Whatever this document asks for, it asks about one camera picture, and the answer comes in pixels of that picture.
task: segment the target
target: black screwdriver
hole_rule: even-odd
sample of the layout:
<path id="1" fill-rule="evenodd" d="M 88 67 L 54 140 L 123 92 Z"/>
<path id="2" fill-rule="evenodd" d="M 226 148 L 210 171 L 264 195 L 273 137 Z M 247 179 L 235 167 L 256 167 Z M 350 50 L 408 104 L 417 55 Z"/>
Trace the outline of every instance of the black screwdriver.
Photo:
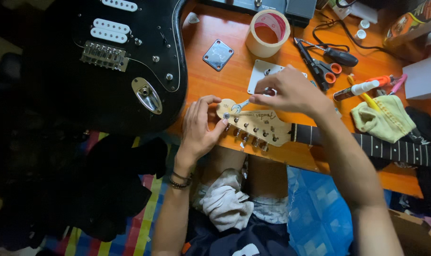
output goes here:
<path id="1" fill-rule="evenodd" d="M 358 63 L 358 59 L 355 56 L 349 54 L 348 52 L 344 52 L 341 50 L 335 50 L 331 47 L 328 47 L 325 49 L 325 48 L 322 48 L 322 47 L 317 46 L 315 44 L 309 43 L 303 39 L 301 39 L 301 41 L 303 41 L 306 44 L 312 45 L 318 49 L 325 51 L 323 56 L 328 56 L 329 58 L 331 58 L 333 61 L 335 61 L 336 63 L 338 63 L 340 65 L 344 65 L 347 67 L 354 67 Z"/>

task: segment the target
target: white cardboard box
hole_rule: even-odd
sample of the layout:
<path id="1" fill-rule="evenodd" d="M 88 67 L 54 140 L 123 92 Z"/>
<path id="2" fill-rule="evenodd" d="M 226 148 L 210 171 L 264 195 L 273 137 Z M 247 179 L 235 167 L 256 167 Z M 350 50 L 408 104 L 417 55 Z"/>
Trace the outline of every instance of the white cardboard box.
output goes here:
<path id="1" fill-rule="evenodd" d="M 406 99 L 431 98 L 431 57 L 402 68 L 408 75 L 405 82 Z"/>

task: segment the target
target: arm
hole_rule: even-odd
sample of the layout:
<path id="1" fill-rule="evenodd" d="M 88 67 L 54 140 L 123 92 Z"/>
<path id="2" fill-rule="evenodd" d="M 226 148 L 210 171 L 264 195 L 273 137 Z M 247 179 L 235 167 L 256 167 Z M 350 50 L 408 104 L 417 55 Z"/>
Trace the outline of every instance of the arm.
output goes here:
<path id="1" fill-rule="evenodd" d="M 359 254 L 403 255 L 375 168 L 337 117 L 331 100 L 291 65 L 259 81 L 256 93 L 266 87 L 277 90 L 277 96 L 255 94 L 250 102 L 304 113 L 321 129 L 331 175 L 352 212 Z"/>
<path id="2" fill-rule="evenodd" d="M 207 112 L 213 102 L 220 103 L 221 99 L 212 95 L 201 97 L 190 105 L 184 116 L 183 139 L 174 159 L 174 172 L 179 176 L 190 176 L 192 166 L 214 147 L 228 123 L 222 119 L 209 131 Z M 171 178 L 176 183 L 186 182 L 176 175 Z M 169 186 L 166 191 L 152 238 L 152 255 L 180 255 L 187 234 L 189 193 L 190 187 Z"/>

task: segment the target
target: orange table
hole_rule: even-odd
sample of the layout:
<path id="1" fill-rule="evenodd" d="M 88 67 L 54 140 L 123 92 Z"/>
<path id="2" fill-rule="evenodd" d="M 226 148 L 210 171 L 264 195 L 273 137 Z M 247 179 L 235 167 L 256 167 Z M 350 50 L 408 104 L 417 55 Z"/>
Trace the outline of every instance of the orange table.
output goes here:
<path id="1" fill-rule="evenodd" d="M 300 71 L 307 73 L 309 79 L 312 79 L 312 74 L 303 62 L 299 51 L 293 45 L 291 37 L 277 54 L 270 58 L 259 58 L 250 53 L 244 44 L 252 16 L 202 4 L 196 5 L 193 12 L 198 15 L 200 22 L 190 24 L 185 21 L 182 29 L 189 74 L 185 108 L 189 107 L 190 103 L 196 101 L 199 97 L 209 94 L 216 95 L 220 98 L 230 98 L 235 102 L 243 102 L 248 99 L 250 95 L 247 93 L 247 87 L 256 59 L 281 66 L 292 64 L 292 66 L 298 68 Z M 330 10 L 325 10 L 324 14 L 335 20 L 337 19 L 336 15 Z M 324 20 L 324 17 L 315 14 L 306 29 L 296 28 L 296 37 L 316 43 L 315 39 L 312 37 L 312 29 L 316 25 L 321 24 Z M 360 19 L 347 17 L 344 21 L 350 32 L 355 34 L 358 30 Z M 348 45 L 351 49 L 350 53 L 359 59 L 359 63 L 355 67 L 344 67 L 343 73 L 338 77 L 334 86 L 326 92 L 326 95 L 330 98 L 334 92 L 350 86 L 347 81 L 347 75 L 350 73 L 356 75 L 357 82 L 363 82 L 366 79 L 383 75 L 394 74 L 395 76 L 399 76 L 402 74 L 403 65 L 399 60 L 383 52 L 356 47 L 346 36 L 340 25 L 334 25 L 330 29 L 319 30 L 317 35 L 324 42 Z M 380 46 L 382 38 L 383 33 L 381 33 L 380 26 L 378 24 L 371 24 L 371 27 L 367 30 L 367 37 L 362 41 L 362 44 L 367 46 Z M 235 54 L 220 72 L 217 72 L 202 60 L 203 55 L 216 39 L 222 40 L 235 51 Z M 321 54 L 321 50 L 311 52 L 311 55 L 319 60 L 323 59 Z M 431 114 L 431 100 L 406 102 L 403 88 L 397 95 L 402 99 L 404 105 L 413 105 Z M 337 104 L 339 111 L 343 114 L 342 121 L 351 132 L 355 132 L 355 128 L 349 113 L 350 110 L 361 101 L 360 97 L 355 96 Z M 257 109 L 264 108 L 249 104 L 243 110 Z M 285 122 L 315 126 L 314 121 L 303 114 L 276 112 L 278 117 Z M 218 119 L 216 117 L 210 117 L 210 128 L 213 128 L 217 121 Z M 179 119 L 178 122 L 169 128 L 169 131 L 171 133 L 180 134 L 181 124 L 182 119 Z M 220 139 L 219 145 L 241 150 L 249 154 L 267 157 L 291 166 L 329 173 L 329 167 L 326 163 L 322 148 L 309 147 L 297 142 L 287 142 L 280 148 L 270 146 L 269 151 L 266 154 L 262 154 L 259 148 L 252 147 L 250 143 L 247 143 L 244 149 L 241 148 L 241 140 L 232 135 L 232 129 L 233 128 Z M 379 176 L 385 189 L 421 198 L 423 197 L 417 183 L 416 173 L 413 169 L 402 169 L 391 164 L 383 171 L 380 171 Z"/>

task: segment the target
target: small white cup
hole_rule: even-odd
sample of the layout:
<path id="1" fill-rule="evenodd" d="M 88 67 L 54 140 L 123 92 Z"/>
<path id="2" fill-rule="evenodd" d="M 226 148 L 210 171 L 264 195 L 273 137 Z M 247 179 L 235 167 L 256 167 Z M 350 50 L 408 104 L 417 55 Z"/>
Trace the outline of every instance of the small white cup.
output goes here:
<path id="1" fill-rule="evenodd" d="M 360 30 L 358 30 L 358 32 L 356 32 L 356 34 L 355 34 L 355 39 L 364 39 L 364 38 L 366 38 L 366 31 L 364 31 L 364 30 L 362 30 L 362 29 L 360 29 Z"/>
<path id="2" fill-rule="evenodd" d="M 368 29 L 370 26 L 370 22 L 368 20 L 361 20 L 361 22 L 358 25 L 359 29 Z"/>

